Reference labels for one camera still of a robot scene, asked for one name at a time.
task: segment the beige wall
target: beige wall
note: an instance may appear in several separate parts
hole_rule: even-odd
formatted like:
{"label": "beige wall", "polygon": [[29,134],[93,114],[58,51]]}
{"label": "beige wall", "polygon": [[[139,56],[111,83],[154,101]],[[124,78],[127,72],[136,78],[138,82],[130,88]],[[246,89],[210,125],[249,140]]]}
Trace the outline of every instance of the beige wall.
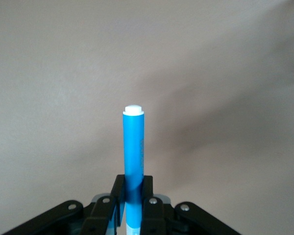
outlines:
{"label": "beige wall", "polygon": [[294,235],[294,0],[0,0],[0,234],[110,191],[132,103],[156,193]]}

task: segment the marker barrel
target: marker barrel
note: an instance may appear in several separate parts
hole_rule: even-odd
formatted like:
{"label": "marker barrel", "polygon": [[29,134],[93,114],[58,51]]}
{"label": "marker barrel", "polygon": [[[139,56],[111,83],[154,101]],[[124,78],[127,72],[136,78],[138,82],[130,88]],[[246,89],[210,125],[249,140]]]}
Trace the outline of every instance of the marker barrel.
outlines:
{"label": "marker barrel", "polygon": [[123,112],[124,169],[127,234],[139,234],[142,222],[144,178],[144,112],[130,105]]}

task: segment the metal screw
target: metal screw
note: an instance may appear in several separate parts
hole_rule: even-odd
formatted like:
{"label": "metal screw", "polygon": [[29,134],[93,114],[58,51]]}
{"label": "metal screw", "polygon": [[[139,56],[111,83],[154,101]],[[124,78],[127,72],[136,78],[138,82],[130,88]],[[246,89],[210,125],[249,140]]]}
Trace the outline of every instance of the metal screw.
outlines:
{"label": "metal screw", "polygon": [[68,209],[69,209],[69,210],[74,210],[76,207],[77,207],[76,204],[70,204],[70,205],[68,206]]}
{"label": "metal screw", "polygon": [[184,212],[188,212],[190,210],[190,208],[186,204],[182,204],[181,205],[181,210],[184,211]]}
{"label": "metal screw", "polygon": [[102,200],[102,202],[103,202],[103,203],[108,203],[108,202],[110,202],[110,199],[106,197],[106,198],[104,198],[104,199]]}
{"label": "metal screw", "polygon": [[158,201],[157,201],[157,199],[155,199],[155,198],[150,198],[149,199],[149,203],[150,204],[156,204]]}

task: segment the pen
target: pen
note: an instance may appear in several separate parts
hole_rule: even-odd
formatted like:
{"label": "pen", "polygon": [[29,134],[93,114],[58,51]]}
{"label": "pen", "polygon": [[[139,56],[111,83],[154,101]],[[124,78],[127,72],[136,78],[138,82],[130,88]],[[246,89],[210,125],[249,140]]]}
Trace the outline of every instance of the pen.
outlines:
{"label": "pen", "polygon": [[142,222],[144,177],[144,112],[138,105],[123,112],[126,234],[139,235]]}

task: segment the white marker cap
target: white marker cap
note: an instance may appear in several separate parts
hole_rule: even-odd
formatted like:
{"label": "white marker cap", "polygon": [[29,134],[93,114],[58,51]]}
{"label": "white marker cap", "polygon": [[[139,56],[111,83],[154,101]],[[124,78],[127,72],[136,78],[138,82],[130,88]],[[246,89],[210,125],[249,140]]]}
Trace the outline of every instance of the white marker cap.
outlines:
{"label": "white marker cap", "polygon": [[125,107],[125,112],[123,112],[123,114],[127,116],[139,116],[144,114],[144,111],[139,105],[129,105]]}

